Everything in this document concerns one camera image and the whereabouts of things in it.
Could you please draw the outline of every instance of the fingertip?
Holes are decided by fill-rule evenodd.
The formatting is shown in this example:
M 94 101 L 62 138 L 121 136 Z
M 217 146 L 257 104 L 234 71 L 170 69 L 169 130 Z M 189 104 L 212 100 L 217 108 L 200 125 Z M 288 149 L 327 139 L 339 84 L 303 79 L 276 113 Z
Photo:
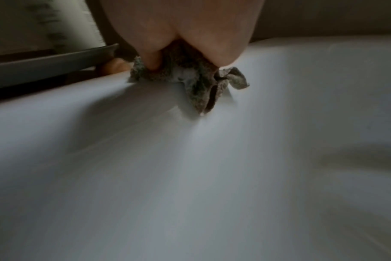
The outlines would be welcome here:
M 145 67 L 150 71 L 155 71 L 161 67 L 162 54 L 161 51 L 157 52 L 140 52 L 138 54 L 141 57 Z

